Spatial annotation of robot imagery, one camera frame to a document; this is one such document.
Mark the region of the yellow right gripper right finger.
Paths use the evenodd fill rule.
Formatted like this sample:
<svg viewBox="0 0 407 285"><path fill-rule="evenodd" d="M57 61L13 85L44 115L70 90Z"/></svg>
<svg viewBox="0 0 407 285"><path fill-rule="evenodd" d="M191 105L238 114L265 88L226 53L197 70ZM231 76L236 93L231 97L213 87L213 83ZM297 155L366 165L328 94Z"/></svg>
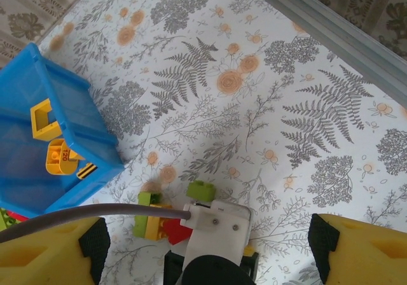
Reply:
<svg viewBox="0 0 407 285"><path fill-rule="evenodd" d="M406 284L406 233L313 214L308 243L323 284Z"/></svg>

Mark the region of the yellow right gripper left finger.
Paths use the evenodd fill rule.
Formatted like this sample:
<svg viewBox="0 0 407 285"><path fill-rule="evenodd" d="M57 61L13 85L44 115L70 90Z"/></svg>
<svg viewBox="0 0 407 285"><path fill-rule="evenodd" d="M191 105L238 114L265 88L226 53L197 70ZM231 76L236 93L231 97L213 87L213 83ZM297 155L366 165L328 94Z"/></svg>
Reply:
<svg viewBox="0 0 407 285"><path fill-rule="evenodd" d="M1 284L98 284L111 244L92 217L1 243Z"/></svg>

